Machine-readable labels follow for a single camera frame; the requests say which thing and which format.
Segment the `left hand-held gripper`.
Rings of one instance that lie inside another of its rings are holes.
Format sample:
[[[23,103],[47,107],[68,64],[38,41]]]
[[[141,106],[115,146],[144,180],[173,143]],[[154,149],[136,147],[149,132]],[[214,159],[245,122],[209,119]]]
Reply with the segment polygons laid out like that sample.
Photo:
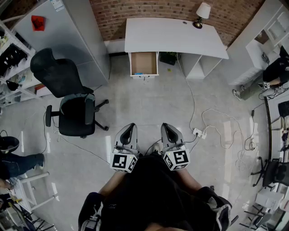
[[[116,134],[115,146],[110,155],[111,169],[124,173],[133,171],[140,156],[137,141],[138,131],[135,123],[126,125]]]

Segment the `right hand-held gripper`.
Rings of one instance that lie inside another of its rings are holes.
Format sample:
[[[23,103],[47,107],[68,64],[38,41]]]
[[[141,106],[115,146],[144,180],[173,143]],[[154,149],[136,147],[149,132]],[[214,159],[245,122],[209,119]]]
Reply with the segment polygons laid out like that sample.
[[[161,126],[163,160],[170,171],[186,168],[190,164],[189,149],[183,143],[182,133],[174,126],[163,123]]]

